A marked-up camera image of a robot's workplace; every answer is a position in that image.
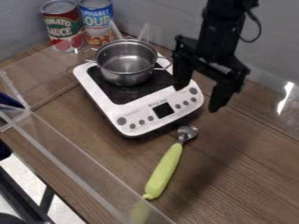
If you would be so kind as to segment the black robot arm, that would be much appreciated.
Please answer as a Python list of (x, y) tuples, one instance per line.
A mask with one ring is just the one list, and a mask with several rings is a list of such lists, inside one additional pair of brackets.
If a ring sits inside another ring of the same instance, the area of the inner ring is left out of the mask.
[(215, 80), (209, 112), (217, 112), (227, 105), (249, 74), (235, 51), (240, 40), (252, 43), (261, 35), (261, 23), (252, 13), (257, 6), (257, 0), (208, 0), (201, 11), (199, 38), (175, 36), (173, 88), (179, 91), (188, 86), (195, 71)]

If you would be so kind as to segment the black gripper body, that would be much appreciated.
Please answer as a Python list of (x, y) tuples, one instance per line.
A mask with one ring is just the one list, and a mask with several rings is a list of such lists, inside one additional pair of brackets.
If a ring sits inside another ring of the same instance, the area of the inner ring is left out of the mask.
[(224, 29), (212, 24), (200, 27), (199, 38), (175, 37), (172, 53), (184, 53), (191, 59), (193, 71), (200, 71), (215, 81), (221, 78), (243, 79), (248, 67), (235, 55), (239, 35), (233, 27)]

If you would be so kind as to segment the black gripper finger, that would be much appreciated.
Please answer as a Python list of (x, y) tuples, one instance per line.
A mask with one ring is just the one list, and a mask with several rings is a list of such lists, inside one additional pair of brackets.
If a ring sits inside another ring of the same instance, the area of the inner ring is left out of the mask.
[(232, 95), (240, 92), (243, 82), (243, 79), (235, 78), (221, 78), (216, 80), (216, 85), (213, 86), (209, 97), (208, 110), (211, 113), (217, 112), (219, 109), (227, 105)]
[(188, 86), (192, 78), (193, 65), (191, 59), (184, 53), (172, 54), (172, 77), (173, 88), (176, 91)]

